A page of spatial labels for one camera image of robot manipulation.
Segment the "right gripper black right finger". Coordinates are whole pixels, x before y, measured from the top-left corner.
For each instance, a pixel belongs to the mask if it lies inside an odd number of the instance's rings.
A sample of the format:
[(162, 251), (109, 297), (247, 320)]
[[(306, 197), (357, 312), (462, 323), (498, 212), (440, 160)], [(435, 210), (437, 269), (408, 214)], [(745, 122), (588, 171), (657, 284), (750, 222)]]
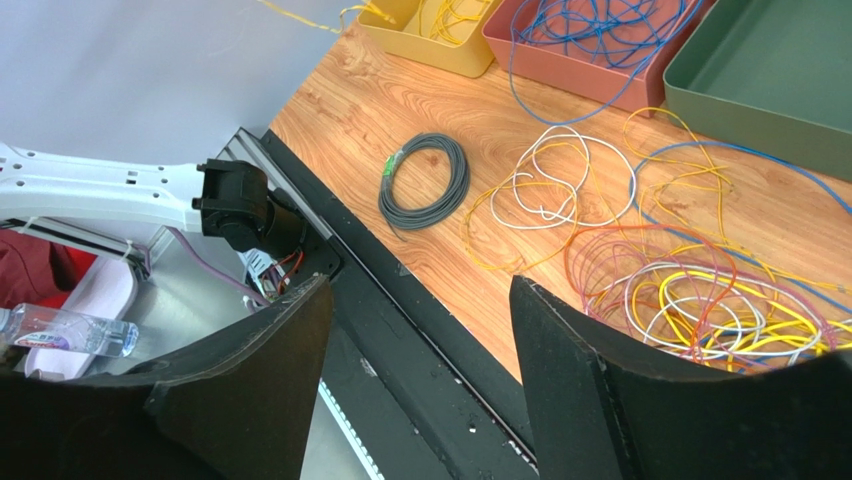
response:
[(739, 375), (645, 345), (517, 276), (510, 309), (544, 479), (847, 479), (851, 356)]

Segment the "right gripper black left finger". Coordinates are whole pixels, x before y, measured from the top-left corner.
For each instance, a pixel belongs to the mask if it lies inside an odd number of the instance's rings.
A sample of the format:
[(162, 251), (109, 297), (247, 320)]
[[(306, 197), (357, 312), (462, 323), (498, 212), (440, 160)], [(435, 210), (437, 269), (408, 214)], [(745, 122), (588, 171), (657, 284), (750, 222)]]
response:
[(296, 479), (333, 314), (328, 277), (121, 375), (1, 379), (5, 479)]

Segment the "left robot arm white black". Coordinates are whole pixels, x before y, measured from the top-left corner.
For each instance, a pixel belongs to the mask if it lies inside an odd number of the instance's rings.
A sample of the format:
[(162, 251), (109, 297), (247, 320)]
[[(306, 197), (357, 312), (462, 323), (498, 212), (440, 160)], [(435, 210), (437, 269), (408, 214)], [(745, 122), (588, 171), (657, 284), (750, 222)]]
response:
[(134, 164), (1, 146), (1, 217), (129, 221), (224, 239), (283, 258), (305, 222), (245, 161)]

